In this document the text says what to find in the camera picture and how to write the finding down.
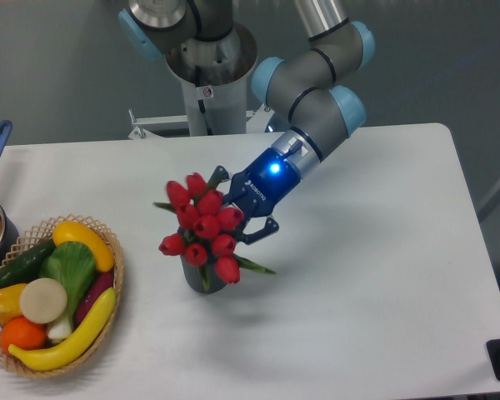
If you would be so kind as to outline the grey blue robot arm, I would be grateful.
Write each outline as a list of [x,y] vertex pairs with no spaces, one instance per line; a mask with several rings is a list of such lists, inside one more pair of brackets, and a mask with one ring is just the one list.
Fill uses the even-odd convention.
[[118,15],[133,46],[145,58],[164,59],[181,83],[191,135],[244,133],[248,92],[287,124],[243,171],[213,174],[214,182],[230,184],[226,204],[246,220],[266,220],[251,234],[243,222],[236,226],[246,244],[278,230],[274,207],[366,119],[361,100],[339,82],[373,58],[372,32],[351,21],[339,1],[298,1],[296,9],[310,48],[292,61],[259,60],[230,1],[130,1]]

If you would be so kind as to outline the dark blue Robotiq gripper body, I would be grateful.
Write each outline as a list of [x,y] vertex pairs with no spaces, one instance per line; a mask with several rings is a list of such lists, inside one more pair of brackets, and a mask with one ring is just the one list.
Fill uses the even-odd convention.
[[234,205],[243,213],[243,221],[267,217],[275,206],[300,182],[300,173],[289,158],[300,146],[292,146],[286,153],[269,147],[243,171],[235,173],[230,188],[223,196],[225,204]]

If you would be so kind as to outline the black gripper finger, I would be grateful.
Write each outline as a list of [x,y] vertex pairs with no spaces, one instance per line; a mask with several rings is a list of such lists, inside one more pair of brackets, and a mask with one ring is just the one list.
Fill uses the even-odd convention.
[[231,180],[232,174],[224,166],[219,165],[208,179],[208,189],[217,189],[222,183],[228,183]]
[[267,238],[279,230],[279,223],[273,217],[267,217],[263,228],[252,233],[243,231],[237,232],[235,235],[236,241],[246,245],[252,245],[264,238]]

